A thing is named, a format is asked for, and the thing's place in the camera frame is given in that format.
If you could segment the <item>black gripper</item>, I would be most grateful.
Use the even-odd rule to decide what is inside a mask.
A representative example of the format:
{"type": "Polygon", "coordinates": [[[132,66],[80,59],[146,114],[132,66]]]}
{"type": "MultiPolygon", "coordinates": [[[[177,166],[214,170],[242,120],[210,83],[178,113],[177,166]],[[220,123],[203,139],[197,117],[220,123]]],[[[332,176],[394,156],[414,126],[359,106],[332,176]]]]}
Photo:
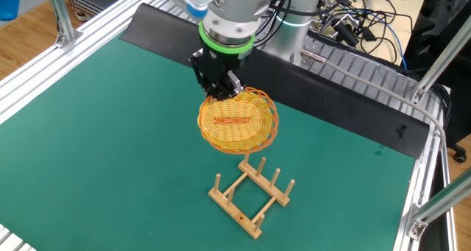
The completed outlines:
{"type": "Polygon", "coordinates": [[[196,80],[207,96],[215,97],[216,88],[221,88],[218,99],[232,99],[245,89],[236,71],[245,64],[251,52],[251,47],[246,52],[228,53],[204,46],[189,60],[196,80]]]}

